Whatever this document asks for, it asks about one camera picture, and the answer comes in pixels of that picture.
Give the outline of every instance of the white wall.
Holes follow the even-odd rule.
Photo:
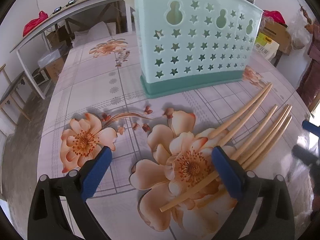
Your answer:
[[[310,7],[304,0],[299,0],[301,5],[308,12],[311,19],[315,19]],[[297,14],[300,6],[297,0],[256,0],[255,5],[263,10],[279,11],[281,12],[287,25]],[[309,66],[311,59],[307,55],[309,45],[304,49],[292,50],[289,56],[283,55],[277,66],[277,69],[285,76],[294,88],[297,88],[301,76],[307,66]]]
[[[70,0],[38,0],[40,10],[50,15],[55,8],[66,5]],[[24,26],[32,19],[38,18],[39,10],[36,0],[16,0],[10,8],[8,14],[0,25],[0,66],[6,63],[6,73],[13,81],[23,68],[15,52],[9,53],[10,50],[21,40]],[[29,70],[36,70],[38,59],[45,53],[46,48],[41,36],[37,36],[21,48],[21,56],[24,59]],[[0,73],[0,97],[8,87],[8,83]],[[28,84],[19,86],[19,94],[27,100],[31,93]],[[23,104],[16,98],[16,101],[23,107]],[[12,104],[5,105],[5,111],[17,122],[20,112]],[[15,127],[0,112],[0,129],[9,135],[14,132]]]

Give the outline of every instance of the wooden chopstick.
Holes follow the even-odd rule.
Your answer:
[[[221,133],[223,130],[228,128],[235,120],[237,120],[245,111],[247,111],[250,106],[252,106],[263,94],[266,92],[266,90],[272,87],[272,84],[269,83],[265,86],[263,90],[261,90],[250,102],[248,102],[245,106],[243,106],[238,112],[236,112],[230,119],[225,121],[221,126],[219,126],[216,130],[212,131],[209,136],[210,138],[216,137],[219,133]]]
[[[270,92],[272,88],[272,84],[269,83],[263,90],[262,93],[259,92],[258,95],[255,96],[255,98],[253,98],[249,103],[247,103],[244,107],[242,107],[237,113],[235,113],[228,121],[226,121],[225,123],[223,123],[219,128],[217,128],[216,130],[214,130],[213,132],[211,132],[209,134],[209,137],[214,138],[214,136],[217,136],[221,131],[225,130],[232,122],[234,122],[237,118],[239,118],[251,105],[253,105],[253,103],[255,103],[255,101],[258,100],[259,105],[262,103],[263,100],[260,101],[260,97],[262,97],[263,99],[266,98],[266,96],[268,95],[268,93]],[[210,184],[210,182],[212,182],[213,180],[215,180],[217,177],[219,176],[219,174],[217,173],[217,171],[213,171],[211,172],[207,177],[205,177],[203,180],[201,180],[198,184],[196,184],[194,187],[189,188],[185,193],[177,196],[176,198],[174,198],[171,202],[169,202],[168,204],[162,206],[160,208],[161,212],[164,212],[172,207],[174,207],[175,205],[185,201],[186,199],[188,199],[191,195],[199,192],[202,188],[204,188],[205,186],[207,186],[208,184]]]
[[[217,145],[225,146],[228,141],[241,129],[241,127],[249,120],[249,118],[254,114],[254,112],[261,105],[263,100],[266,98],[268,93],[270,92],[272,86],[269,86],[266,92],[257,100],[257,102],[253,105],[252,109],[245,115],[245,117],[239,122],[224,138],[222,138]]]
[[[242,158],[239,159],[240,165],[244,168],[244,170],[261,154],[261,152],[268,146],[270,141],[273,139],[273,137],[276,135],[276,133],[280,130],[281,126],[283,125],[284,121],[286,120],[287,116],[289,115],[289,110],[291,108],[289,107],[287,111],[285,112],[284,116],[281,118],[280,122],[274,127],[273,131],[270,134],[265,134],[265,137],[261,139],[263,143],[260,145],[260,147],[255,152],[249,152],[246,153],[245,156],[242,156]]]
[[[272,149],[272,147],[279,141],[285,130],[287,129],[290,121],[292,119],[292,116],[288,116],[287,119],[285,120],[284,124],[278,131],[278,133],[275,135],[275,137],[271,140],[271,142],[268,144],[268,146],[263,150],[263,152],[248,166],[246,169],[248,170],[254,170],[262,161],[263,159],[267,156],[268,152]],[[225,187],[220,189],[216,194],[210,196],[209,198],[205,199],[204,201],[201,201],[197,203],[197,208],[203,208],[210,202],[218,199],[219,197],[223,196],[225,193],[227,193],[227,190]]]
[[[277,105],[274,105],[268,115],[263,119],[262,123],[258,126],[256,130],[250,135],[250,137],[241,145],[241,147],[231,156],[231,160],[236,160],[239,156],[247,149],[247,147],[252,143],[252,141],[257,137],[261,130],[265,127],[267,122],[270,120],[271,116],[277,109]]]
[[[254,170],[266,157],[268,152],[273,148],[273,146],[279,141],[285,130],[287,129],[289,123],[292,120],[292,116],[289,115],[287,119],[285,119],[284,124],[278,131],[278,133],[273,137],[268,146],[263,150],[263,152],[248,166],[247,170]]]
[[[239,159],[239,163],[242,164],[244,163],[254,152],[257,151],[257,149],[264,143],[264,141],[269,137],[269,135],[273,132],[273,130],[276,128],[276,126],[279,124],[279,122],[283,119],[284,116],[288,116],[289,112],[291,111],[292,106],[287,105],[281,114],[278,116],[276,121],[269,127],[269,129],[264,133],[263,139],[258,140],[255,145],[250,147],[250,149],[245,153],[244,156],[241,156]]]

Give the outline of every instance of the electronic device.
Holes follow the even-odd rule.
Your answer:
[[[49,80],[48,75],[45,73],[44,70],[39,71],[37,74],[33,75],[32,77],[38,86]]]
[[[62,7],[61,7],[61,6],[60,6],[60,7],[58,7],[58,8],[55,8],[52,14],[57,13],[57,12],[58,12],[58,11],[60,11],[61,9],[62,9]]]
[[[75,0],[71,0],[70,2],[68,2],[68,3],[66,4],[66,6],[68,7],[69,5],[74,4],[75,2],[76,2]]]

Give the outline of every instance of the mint green plastic holder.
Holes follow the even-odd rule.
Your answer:
[[[135,0],[148,98],[242,80],[263,11],[246,0]]]

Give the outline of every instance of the chair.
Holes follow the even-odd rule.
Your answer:
[[[18,105],[17,101],[12,97],[12,94],[15,94],[19,100],[23,103],[25,103],[23,101],[23,99],[21,98],[21,96],[18,94],[18,92],[16,91],[16,88],[18,86],[18,84],[21,82],[21,80],[26,76],[24,71],[21,72],[14,81],[10,81],[7,73],[4,70],[5,64],[0,67],[0,73],[3,72],[6,80],[9,83],[9,87],[7,88],[7,90],[4,92],[1,100],[0,100],[0,110],[2,111],[2,113],[4,113],[4,115],[10,120],[10,122],[14,125],[17,126],[17,124],[11,119],[11,117],[4,111],[3,106],[5,105],[5,103],[9,100],[10,102],[12,102],[17,108],[18,110],[24,115],[25,118],[27,118],[29,121],[31,120],[27,114],[23,111],[23,109]],[[30,84],[30,81],[28,78],[25,78],[25,80],[27,81],[27,83],[29,84],[30,87],[32,87],[32,84]]]

